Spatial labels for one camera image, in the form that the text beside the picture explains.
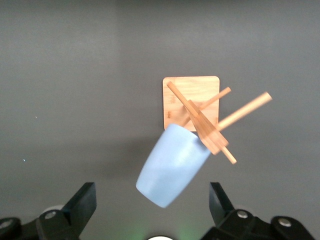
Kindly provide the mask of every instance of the gray surface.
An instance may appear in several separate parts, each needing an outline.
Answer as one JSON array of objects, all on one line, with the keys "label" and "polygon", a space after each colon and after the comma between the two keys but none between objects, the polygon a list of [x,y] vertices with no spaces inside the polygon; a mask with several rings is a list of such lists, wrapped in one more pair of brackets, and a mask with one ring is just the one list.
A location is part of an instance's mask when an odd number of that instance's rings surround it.
[{"label": "gray surface", "polygon": [[[207,75],[233,90],[220,119],[274,100],[223,131],[235,166],[211,156],[159,208],[135,183],[163,131],[162,79]],[[2,1],[0,217],[26,223],[95,181],[81,239],[196,240],[220,182],[234,205],[319,239],[319,78],[320,1]]]}]

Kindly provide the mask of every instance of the light blue cup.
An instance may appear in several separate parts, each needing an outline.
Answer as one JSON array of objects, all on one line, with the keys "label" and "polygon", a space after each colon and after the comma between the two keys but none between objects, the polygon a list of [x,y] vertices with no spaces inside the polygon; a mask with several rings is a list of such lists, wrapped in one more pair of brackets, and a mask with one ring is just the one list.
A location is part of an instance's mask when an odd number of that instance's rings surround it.
[{"label": "light blue cup", "polygon": [[210,155],[189,130],[170,124],[146,160],[136,188],[156,205],[166,208],[191,182]]}]

